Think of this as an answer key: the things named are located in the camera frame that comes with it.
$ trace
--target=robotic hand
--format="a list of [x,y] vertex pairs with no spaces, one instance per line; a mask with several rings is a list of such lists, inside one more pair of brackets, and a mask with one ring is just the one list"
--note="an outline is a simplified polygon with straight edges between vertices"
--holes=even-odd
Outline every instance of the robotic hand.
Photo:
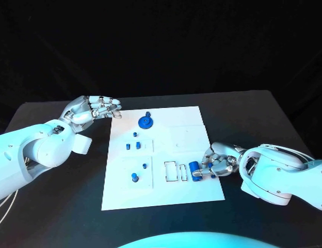
[[240,171],[245,193],[283,206],[296,195],[322,210],[322,160],[302,152],[267,144],[245,150],[215,142],[205,151],[201,167],[194,177],[227,176]]
[[122,118],[119,100],[80,96],[60,118],[0,135],[0,199],[57,167],[71,151],[86,154],[92,139],[77,134],[106,117]]

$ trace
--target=blue toy piece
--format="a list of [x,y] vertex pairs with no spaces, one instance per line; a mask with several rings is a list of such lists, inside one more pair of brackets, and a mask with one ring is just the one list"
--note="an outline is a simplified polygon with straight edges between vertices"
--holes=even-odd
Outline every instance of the blue toy piece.
[[194,181],[194,182],[201,181],[201,180],[202,180],[202,177],[195,177],[195,176],[192,175],[192,172],[194,172],[195,170],[199,169],[199,164],[198,164],[198,162],[197,162],[197,161],[191,162],[191,163],[188,164],[188,167],[189,167],[189,172],[191,172],[192,181]]
[[[208,163],[207,166],[208,166],[208,168],[211,168],[212,167],[212,163]],[[211,178],[217,178],[217,176],[215,175],[211,175]]]
[[135,173],[132,173],[132,181],[133,181],[133,182],[138,182],[138,179],[139,179],[139,177],[136,176]]
[[146,111],[145,116],[138,121],[138,126],[142,129],[148,129],[153,125],[153,120],[151,118],[151,113]]

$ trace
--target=black table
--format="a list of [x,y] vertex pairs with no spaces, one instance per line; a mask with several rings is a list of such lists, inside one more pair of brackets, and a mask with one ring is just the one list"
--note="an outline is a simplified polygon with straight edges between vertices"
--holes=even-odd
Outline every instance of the black table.
[[[199,106],[209,143],[251,148],[261,143],[309,150],[267,91],[123,98],[125,110]],[[25,103],[7,131],[58,117],[67,102]],[[110,119],[81,133],[87,155],[71,153],[20,191],[0,226],[0,247],[116,247],[179,231],[235,234],[284,247],[322,244],[322,211],[291,197],[276,206],[240,189],[240,175],[221,178],[225,200],[100,211]],[[0,209],[0,218],[8,204]]]

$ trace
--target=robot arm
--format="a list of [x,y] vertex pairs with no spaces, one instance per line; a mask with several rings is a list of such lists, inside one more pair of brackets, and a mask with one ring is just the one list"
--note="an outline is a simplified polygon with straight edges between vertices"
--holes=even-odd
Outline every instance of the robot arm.
[[77,134],[94,119],[122,118],[116,99],[100,96],[71,101],[57,120],[0,135],[0,199],[57,167],[71,151],[86,154],[92,139]]
[[202,158],[208,162],[212,167],[195,170],[194,176],[227,176],[238,170],[250,195],[283,206],[294,195],[322,210],[322,160],[273,145],[245,150],[214,143]]

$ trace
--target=white paper sheet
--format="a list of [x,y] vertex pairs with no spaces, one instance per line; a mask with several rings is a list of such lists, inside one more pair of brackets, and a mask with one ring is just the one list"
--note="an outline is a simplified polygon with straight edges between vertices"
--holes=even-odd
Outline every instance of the white paper sheet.
[[[153,126],[145,130],[138,120],[146,111]],[[191,179],[188,163],[201,162],[208,146],[197,106],[122,111],[122,119],[112,120],[102,210],[224,200],[218,178],[204,177],[198,182]],[[163,162],[169,161],[175,161],[178,173],[178,181],[172,182],[165,181]],[[181,180],[181,164],[186,181]],[[132,182],[132,173],[138,174],[138,182]]]

